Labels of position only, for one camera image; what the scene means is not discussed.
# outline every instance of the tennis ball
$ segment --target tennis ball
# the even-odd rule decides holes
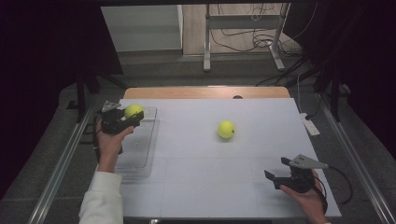
[[[125,108],[124,116],[128,119],[144,110],[145,109],[141,105],[128,105],[128,107]]]
[[[224,120],[219,124],[218,134],[223,138],[231,138],[235,133],[235,126],[229,120]]]

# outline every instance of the metal stand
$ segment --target metal stand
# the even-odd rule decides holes
[[[282,7],[280,15],[257,15],[262,17],[260,20],[254,21],[250,15],[216,15],[211,16],[209,12],[209,4],[206,4],[205,14],[205,50],[204,50],[204,71],[210,71],[210,30],[214,29],[276,29],[274,39],[269,46],[269,50],[274,58],[276,68],[279,71],[285,71],[278,52],[277,42],[282,33],[283,24],[285,23],[286,14],[288,12],[289,3],[285,3]]]
[[[130,86],[125,83],[117,80],[111,75],[106,74],[103,71],[100,71],[96,68],[84,69],[83,71],[77,71],[77,96],[78,96],[78,119],[77,123],[80,123],[82,118],[85,116],[85,90],[84,84],[87,87],[90,93],[99,93],[101,90],[100,84],[96,79],[96,76],[100,76],[107,81],[119,86],[123,90],[127,90]]]

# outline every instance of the wire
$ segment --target wire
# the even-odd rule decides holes
[[[265,80],[260,81],[259,83],[256,84],[256,87],[260,86],[263,82],[269,81],[271,79],[277,78],[277,81],[275,82],[274,85],[277,84],[277,82],[282,78],[285,77],[288,73],[294,71],[295,69],[297,69],[299,66],[301,66],[303,63],[305,62],[305,58],[301,58],[299,59],[297,62],[294,63],[294,65],[292,65],[290,68],[288,68],[288,70],[286,70],[283,74],[279,75],[279,76],[275,76],[275,77],[269,77]]]
[[[239,51],[239,52],[248,52],[248,51],[252,51],[252,50],[254,50],[254,49],[256,48],[256,47],[253,47],[252,49],[235,49],[235,48],[233,48],[233,47],[220,44],[218,41],[216,41],[215,37],[213,36],[212,30],[210,30],[210,34],[212,35],[212,39],[213,39],[213,41],[214,41],[216,44],[218,44],[218,45],[220,45],[220,46],[222,46],[222,47],[224,47],[224,48],[227,48],[227,49],[233,49],[233,50],[236,50],[236,51]]]
[[[93,149],[95,150],[96,159],[98,162],[100,160],[100,151],[99,151],[99,142],[98,142],[96,135],[97,135],[97,133],[99,133],[102,130],[101,129],[98,132],[96,131],[97,118],[99,115],[102,116],[102,110],[96,111],[95,115],[93,116],[93,121],[92,121],[92,124],[93,124],[93,132],[92,132]]]
[[[317,110],[315,111],[315,113],[312,114],[312,115],[307,115],[307,116],[305,117],[305,119],[312,119],[314,116],[316,116],[316,115],[318,114],[319,108],[320,108],[320,106],[321,106],[322,98],[323,98],[323,97],[320,97],[320,100],[319,100],[319,103],[318,103],[318,106],[317,106]]]
[[[319,183],[322,186],[323,191],[324,191],[324,197],[327,198],[327,190],[326,190],[326,187],[324,187],[323,182],[319,178],[317,178],[316,176],[314,176],[314,178],[319,181]]]
[[[312,20],[314,19],[315,13],[317,12],[317,8],[318,8],[318,3],[315,4],[314,12],[312,13],[311,19],[309,20],[309,22],[305,26],[305,28],[299,34],[297,34],[296,36],[292,37],[291,39],[294,39],[294,38],[302,35],[305,32],[305,30],[309,27],[309,25],[311,24]]]
[[[234,34],[225,34],[225,33],[223,32],[223,30],[221,30],[221,32],[223,33],[223,35],[229,35],[229,36],[231,36],[231,35],[243,35],[243,34],[254,33],[254,32],[260,32],[260,31],[267,31],[267,30],[264,30],[264,29],[260,29],[260,30],[251,30],[251,31],[239,32],[239,33],[234,33]]]
[[[319,198],[320,198],[320,200],[321,200],[321,202],[322,202],[322,205],[323,205],[323,214],[326,214],[326,212],[327,212],[327,208],[328,208],[328,203],[327,203],[327,191],[326,191],[326,188],[324,188],[324,185],[323,185],[323,183],[317,178],[317,180],[321,183],[321,185],[323,186],[323,188],[324,188],[324,192],[325,192],[325,194],[323,195],[323,192],[320,190],[320,189],[318,189],[318,187],[315,185],[315,183],[314,184],[312,184],[308,179],[306,179],[303,175],[299,175],[299,174],[297,174],[297,176],[299,176],[299,178],[301,178],[303,181],[305,181],[305,183],[307,183],[308,185],[309,185],[309,187],[311,187],[311,189],[319,196]]]
[[[344,179],[346,180],[346,182],[348,183],[348,185],[349,185],[349,197],[346,200],[344,200],[343,202],[341,202],[341,204],[349,203],[350,200],[352,200],[352,197],[353,197],[352,184],[350,183],[349,179],[347,178],[347,176],[342,171],[340,171],[339,169],[337,169],[337,168],[335,168],[333,166],[329,166],[329,168],[335,170],[338,173],[340,173],[340,175],[342,175],[344,177]]]
[[[294,70],[296,70],[297,68],[299,68],[299,67],[300,67],[301,65],[303,65],[306,61],[308,61],[308,58],[305,57],[305,56],[303,55],[303,57],[301,57],[296,63],[294,63],[294,65],[292,65],[290,68],[288,68],[288,70],[286,70],[286,71],[282,74],[282,76],[279,77],[279,79],[278,79],[278,80],[276,81],[276,83],[275,83],[275,86],[278,85],[278,82],[279,82],[282,78],[286,77],[289,73],[291,73],[292,71],[294,71]]]
[[[279,54],[285,57],[301,57],[303,55],[303,49],[297,49],[295,52],[293,51],[285,51],[285,49],[283,48],[283,44],[290,41],[291,39],[285,41],[285,42],[281,42],[280,40],[278,41],[278,51]]]
[[[256,87],[260,86],[260,84],[262,84],[263,82],[269,81],[271,79],[274,79],[274,78],[277,78],[277,77],[280,77],[280,76],[282,76],[282,75],[279,75],[279,76],[276,76],[276,77],[269,77],[269,78],[267,78],[265,80],[262,80],[262,81],[260,81],[259,83],[256,84]]]
[[[298,112],[301,114],[301,105],[300,105],[300,75],[302,73],[300,73],[297,76],[297,105],[298,105]]]
[[[261,19],[262,19],[262,13],[265,12],[265,10],[262,11],[262,9],[264,8],[264,3],[262,3],[262,7],[260,8],[259,15],[254,14],[254,10],[256,10],[256,8],[258,8],[258,7],[253,8],[253,10],[252,10],[252,12],[251,12],[251,19],[252,19],[253,21],[259,21],[259,20],[261,20]]]

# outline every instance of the floor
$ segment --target floor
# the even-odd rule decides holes
[[[236,43],[235,45],[240,48],[248,47],[244,46],[243,43],[240,45]],[[212,70],[210,73],[206,73],[203,71],[202,55],[199,55],[198,51],[201,49],[203,49],[203,46],[191,47],[191,54],[189,55],[169,52],[120,53],[124,76],[116,76],[116,78],[135,87],[255,86],[259,83],[261,86],[265,86],[274,85],[276,80],[274,77],[279,76],[279,72],[276,71],[274,62],[267,50],[251,54],[215,54],[212,57]],[[282,57],[282,59],[285,65],[290,67],[298,58]],[[309,67],[310,64],[306,63],[285,79],[295,78]],[[371,198],[367,195],[366,189],[361,184],[361,180],[346,156],[342,143],[326,117],[325,104],[312,90],[312,84],[315,80],[315,76],[306,79],[300,85],[290,87],[289,92],[303,112],[316,114],[312,120],[320,130],[320,136],[311,138],[311,142],[318,158],[343,170],[354,189],[354,197],[350,203],[345,205],[339,203],[343,217],[332,219],[331,222],[381,223],[372,205]],[[104,100],[117,102],[122,98],[123,90],[118,86],[101,78],[98,78],[98,81],[102,86],[101,92],[99,94],[86,93],[88,104],[92,103],[94,110],[100,108]],[[2,220],[2,223],[28,222],[54,167],[64,152],[65,146],[69,143],[70,136],[76,132],[77,110],[67,109],[69,103],[76,100],[76,85],[65,88],[61,92],[59,107],[52,122],[32,157],[12,184],[7,195],[0,202],[0,220]],[[354,114],[347,104],[346,97],[340,99],[339,109],[341,123],[351,143],[358,150],[367,172],[386,198],[390,210],[396,211],[396,178],[393,172],[396,169],[396,161]],[[56,189],[53,202],[47,207],[47,213],[44,214],[43,223],[78,223],[79,206],[85,191],[90,185],[96,167],[95,155],[90,144],[91,136],[87,132],[81,134],[78,139],[78,145],[67,166],[63,181]],[[344,178],[331,171],[325,174],[336,201],[343,201],[348,195],[347,183]],[[132,218],[125,220],[125,223],[134,224],[148,222],[145,219]],[[305,220],[273,220],[273,223],[299,224],[305,223]]]

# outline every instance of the clear plastic tray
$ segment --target clear plastic tray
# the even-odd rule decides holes
[[[115,173],[123,175],[123,180],[150,175],[159,123],[157,108],[145,107],[145,118],[140,121],[140,126],[122,141],[123,152],[117,160]]]

